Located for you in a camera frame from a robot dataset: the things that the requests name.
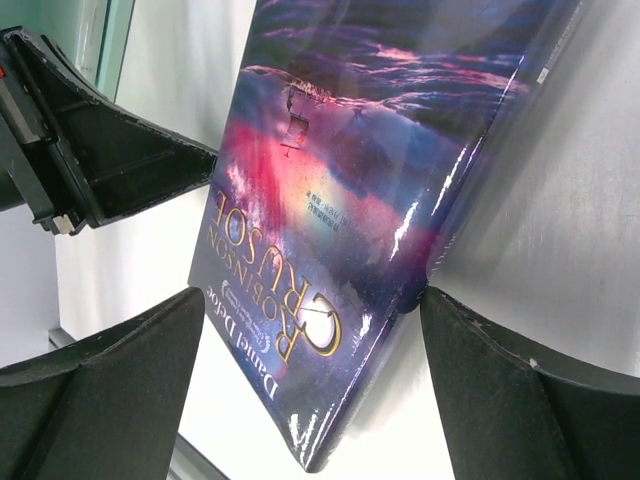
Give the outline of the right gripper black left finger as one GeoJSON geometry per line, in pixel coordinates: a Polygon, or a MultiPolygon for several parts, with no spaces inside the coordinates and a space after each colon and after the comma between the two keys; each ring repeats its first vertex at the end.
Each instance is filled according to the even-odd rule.
{"type": "Polygon", "coordinates": [[[4,479],[164,479],[147,435],[179,427],[204,320],[187,288],[136,317],[1,370],[4,479]]]}

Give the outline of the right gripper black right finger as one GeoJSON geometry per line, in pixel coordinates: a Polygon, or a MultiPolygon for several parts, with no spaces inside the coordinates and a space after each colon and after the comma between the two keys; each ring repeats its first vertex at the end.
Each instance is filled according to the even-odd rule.
{"type": "Polygon", "coordinates": [[[639,380],[500,326],[440,289],[420,317],[457,479],[636,479],[639,380]]]}

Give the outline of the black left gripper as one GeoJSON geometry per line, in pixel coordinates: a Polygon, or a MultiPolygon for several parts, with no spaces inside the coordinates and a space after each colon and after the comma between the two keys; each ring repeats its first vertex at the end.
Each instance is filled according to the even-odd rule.
{"type": "Polygon", "coordinates": [[[205,185],[217,157],[113,103],[47,36],[1,31],[2,211],[75,235],[205,185]]]}

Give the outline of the dark Robinson Crusoe book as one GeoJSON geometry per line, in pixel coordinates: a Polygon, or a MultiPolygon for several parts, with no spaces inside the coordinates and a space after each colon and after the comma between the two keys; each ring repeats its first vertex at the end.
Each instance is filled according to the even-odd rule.
{"type": "Polygon", "coordinates": [[[259,1],[189,283],[323,469],[582,1],[259,1]]]}

